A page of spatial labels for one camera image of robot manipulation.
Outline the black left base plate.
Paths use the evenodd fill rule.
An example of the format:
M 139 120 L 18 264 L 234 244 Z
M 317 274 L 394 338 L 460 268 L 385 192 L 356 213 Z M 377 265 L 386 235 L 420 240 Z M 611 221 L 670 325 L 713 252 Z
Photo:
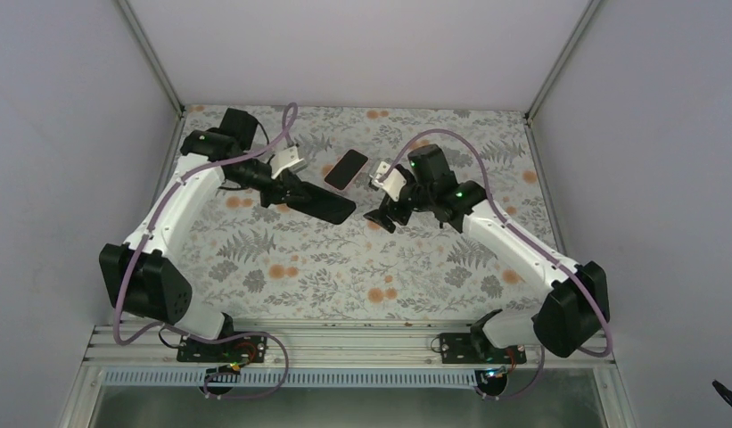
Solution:
M 225 365 L 246 365 L 263 363 L 267 338 L 244 335 L 239 339 L 221 344 L 208 344 L 194 339 L 183 339 L 177 350 L 178 362 L 211 363 Z

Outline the aluminium frame post right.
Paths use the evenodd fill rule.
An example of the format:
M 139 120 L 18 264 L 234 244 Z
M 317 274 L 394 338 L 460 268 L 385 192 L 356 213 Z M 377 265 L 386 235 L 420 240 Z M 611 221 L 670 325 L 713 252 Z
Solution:
M 530 108 L 525 114 L 526 122 L 529 126 L 533 123 L 533 120 L 536 118 L 540 109 L 543 107 L 561 72 L 567 65 L 579 42 L 584 37 L 594 15 L 600 8 L 601 3 L 601 0 L 587 1 L 585 9 L 578 18 L 574 28 L 572 29 L 571 34 L 568 36 L 560 53 L 557 55 L 552 68 L 546 75 L 541 87 L 539 88 L 530 105 Z

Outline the aluminium frame post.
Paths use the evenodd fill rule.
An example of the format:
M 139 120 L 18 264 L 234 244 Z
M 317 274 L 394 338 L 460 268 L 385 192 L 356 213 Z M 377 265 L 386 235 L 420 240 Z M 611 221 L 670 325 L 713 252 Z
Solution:
M 176 114 L 181 116 L 185 110 L 184 104 L 181 102 L 176 89 L 172 85 L 167 72 L 162 66 L 162 63 L 146 34 L 144 26 L 138 19 L 135 8 L 128 0 L 115 0 L 114 3 L 119 8 L 124 22 L 126 22 L 129 31 L 134 36 L 153 76 L 157 80 L 162 92 L 169 100 L 169 104 Z
M 530 105 L 530 108 L 525 114 L 526 122 L 529 126 L 533 123 L 533 120 L 536 118 L 540 109 L 543 107 L 561 72 L 567 65 L 579 42 L 584 37 L 594 15 L 600 8 L 601 3 L 601 0 L 587 1 L 585 9 L 578 18 L 574 28 L 572 29 L 571 34 L 568 36 L 560 53 L 557 55 L 552 68 L 546 75 L 541 87 L 539 88 Z

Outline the floral patterned table mat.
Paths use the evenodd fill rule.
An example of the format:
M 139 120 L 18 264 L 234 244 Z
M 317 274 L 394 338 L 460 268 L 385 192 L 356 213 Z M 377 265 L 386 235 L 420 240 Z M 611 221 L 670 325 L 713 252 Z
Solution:
M 486 169 L 502 210 L 555 242 L 520 112 L 302 107 L 291 136 L 307 162 L 300 177 L 315 185 L 349 150 L 376 164 L 436 144 L 459 181 Z M 368 183 L 362 170 L 346 187 L 356 208 L 338 226 L 225 185 L 187 232 L 177 268 L 199 301 L 247 319 L 472 321 L 540 304 L 498 253 L 430 213 L 394 232 L 366 220 L 382 200 Z

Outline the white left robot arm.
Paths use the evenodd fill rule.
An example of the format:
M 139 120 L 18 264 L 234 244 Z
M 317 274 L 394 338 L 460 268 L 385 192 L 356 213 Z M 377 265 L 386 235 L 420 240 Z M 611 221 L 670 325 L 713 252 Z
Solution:
M 265 207 L 309 201 L 296 175 L 305 161 L 289 135 L 297 112 L 296 103 L 288 104 L 280 135 L 258 150 L 251 146 L 259 121 L 233 108 L 218 127 L 185 138 L 175 171 L 145 219 L 124 243 L 107 244 L 99 255 L 119 346 L 163 328 L 200 343 L 212 360 L 234 353 L 242 335 L 231 317 L 199 302 L 175 263 L 196 216 L 226 181 L 258 192 Z

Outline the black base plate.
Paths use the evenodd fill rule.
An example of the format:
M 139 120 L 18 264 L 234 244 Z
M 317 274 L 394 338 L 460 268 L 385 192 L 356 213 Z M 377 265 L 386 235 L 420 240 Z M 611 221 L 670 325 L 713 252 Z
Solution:
M 485 338 L 475 339 L 470 333 L 441 333 L 437 338 L 443 364 L 512 365 L 527 362 L 525 348 L 495 348 Z
M 244 335 L 239 339 L 221 344 L 208 344 L 194 339 L 183 339 L 177 350 L 178 362 L 211 363 L 225 365 L 246 365 L 263 363 L 267 338 Z

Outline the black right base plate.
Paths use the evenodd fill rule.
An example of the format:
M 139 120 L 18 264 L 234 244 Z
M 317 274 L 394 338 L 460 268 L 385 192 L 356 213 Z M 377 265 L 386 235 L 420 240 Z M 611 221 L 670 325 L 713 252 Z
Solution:
M 485 338 L 475 339 L 470 333 L 441 333 L 437 338 L 443 364 L 512 365 L 527 362 L 525 348 L 495 348 Z

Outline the black phone case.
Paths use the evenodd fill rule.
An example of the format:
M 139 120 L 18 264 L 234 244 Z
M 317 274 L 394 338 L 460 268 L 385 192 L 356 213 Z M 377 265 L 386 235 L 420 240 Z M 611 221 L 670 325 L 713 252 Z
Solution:
M 307 198 L 302 202 L 288 202 L 287 206 L 332 225 L 342 224 L 357 207 L 354 201 L 309 182 L 303 182 L 301 189 Z

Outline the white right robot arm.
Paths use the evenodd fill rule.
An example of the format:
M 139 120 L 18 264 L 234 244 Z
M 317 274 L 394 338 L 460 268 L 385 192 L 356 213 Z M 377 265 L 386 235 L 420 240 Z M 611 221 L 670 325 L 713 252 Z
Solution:
M 493 251 L 540 300 L 534 309 L 495 309 L 474 322 L 470 349 L 477 360 L 491 363 L 518 345 L 541 345 L 567 358 L 605 328 L 606 274 L 597 263 L 579 263 L 550 248 L 503 212 L 484 186 L 458 182 L 437 145 L 410 152 L 408 163 L 383 161 L 370 173 L 371 186 L 384 197 L 366 219 L 392 233 L 413 213 L 431 212 L 442 226 Z

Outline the phone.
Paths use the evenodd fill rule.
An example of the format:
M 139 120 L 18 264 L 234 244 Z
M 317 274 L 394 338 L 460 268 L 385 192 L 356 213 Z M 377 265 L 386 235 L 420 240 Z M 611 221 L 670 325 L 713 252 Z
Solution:
M 347 150 L 324 177 L 324 183 L 338 191 L 344 191 L 357 177 L 369 158 L 356 150 Z

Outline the aluminium frame post left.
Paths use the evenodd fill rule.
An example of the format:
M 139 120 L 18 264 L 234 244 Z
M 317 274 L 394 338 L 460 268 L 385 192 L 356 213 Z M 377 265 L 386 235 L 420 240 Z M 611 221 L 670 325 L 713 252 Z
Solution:
M 138 19 L 135 8 L 128 0 L 115 0 L 114 3 L 119 8 L 124 22 L 126 22 L 129 31 L 134 36 L 153 76 L 157 80 L 162 92 L 169 100 L 169 104 L 176 114 L 181 116 L 185 110 L 184 104 L 181 102 L 176 89 L 172 85 L 167 72 L 162 66 L 162 63 L 146 34 L 144 26 Z

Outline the aluminium mounting rail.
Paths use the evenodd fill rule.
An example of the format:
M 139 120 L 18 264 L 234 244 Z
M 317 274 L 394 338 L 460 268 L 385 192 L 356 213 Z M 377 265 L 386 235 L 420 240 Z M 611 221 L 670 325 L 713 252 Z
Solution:
M 436 351 L 440 346 L 437 335 L 444 331 L 460 332 L 464 327 L 461 323 L 433 322 L 407 326 L 396 322 L 334 325 L 321 320 L 267 320 L 259 329 L 273 334 L 281 344 L 268 344 L 262 366 L 281 368 L 288 356 L 292 368 L 438 369 L 444 365 Z M 83 362 L 101 366 L 174 366 L 177 351 L 163 346 L 155 332 L 120 347 L 113 340 L 111 328 L 98 325 Z

